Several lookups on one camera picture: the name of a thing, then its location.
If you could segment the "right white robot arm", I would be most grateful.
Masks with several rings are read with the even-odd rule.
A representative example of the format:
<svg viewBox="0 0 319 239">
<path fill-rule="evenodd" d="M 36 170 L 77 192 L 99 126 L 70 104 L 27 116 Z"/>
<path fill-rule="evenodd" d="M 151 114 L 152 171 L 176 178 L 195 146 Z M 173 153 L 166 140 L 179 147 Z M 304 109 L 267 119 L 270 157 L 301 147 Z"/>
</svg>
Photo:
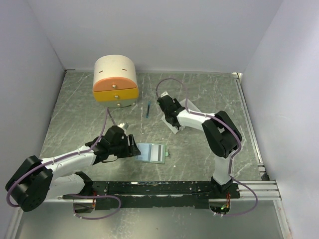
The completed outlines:
<svg viewBox="0 0 319 239">
<path fill-rule="evenodd" d="M 242 147 L 242 136 L 229 115 L 225 111 L 206 114 L 190 110 L 170 95 L 159 97 L 157 103 L 164 113 L 164 122 L 173 133 L 185 127 L 204 132 L 211 151 L 217 156 L 211 191 L 217 198 L 224 197 L 233 183 L 233 158 Z"/>
</svg>

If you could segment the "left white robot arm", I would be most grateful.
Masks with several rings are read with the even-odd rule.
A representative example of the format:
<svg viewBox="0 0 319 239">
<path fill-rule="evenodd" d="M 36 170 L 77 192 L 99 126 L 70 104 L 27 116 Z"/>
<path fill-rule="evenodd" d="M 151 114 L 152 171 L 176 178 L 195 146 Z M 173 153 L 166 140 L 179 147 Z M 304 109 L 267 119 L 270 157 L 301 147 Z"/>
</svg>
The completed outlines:
<svg viewBox="0 0 319 239">
<path fill-rule="evenodd" d="M 25 159 L 5 186 L 7 203 L 30 212 L 58 196 L 77 194 L 82 199 L 89 198 L 93 193 L 92 181 L 82 168 L 103 162 L 110 155 L 127 158 L 140 154 L 133 135 L 127 135 L 121 125 L 114 125 L 69 153 Z"/>
</svg>

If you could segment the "mint green card holder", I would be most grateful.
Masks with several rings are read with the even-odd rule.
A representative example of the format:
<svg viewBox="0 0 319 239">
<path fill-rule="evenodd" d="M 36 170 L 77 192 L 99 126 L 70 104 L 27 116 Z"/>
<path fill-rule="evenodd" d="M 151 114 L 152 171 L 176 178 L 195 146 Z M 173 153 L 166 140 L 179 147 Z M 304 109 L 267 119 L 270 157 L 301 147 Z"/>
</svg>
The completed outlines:
<svg viewBox="0 0 319 239">
<path fill-rule="evenodd" d="M 138 143 L 137 146 L 141 154 L 136 156 L 136 160 L 140 162 L 165 164 L 165 159 L 169 156 L 163 144 Z"/>
</svg>

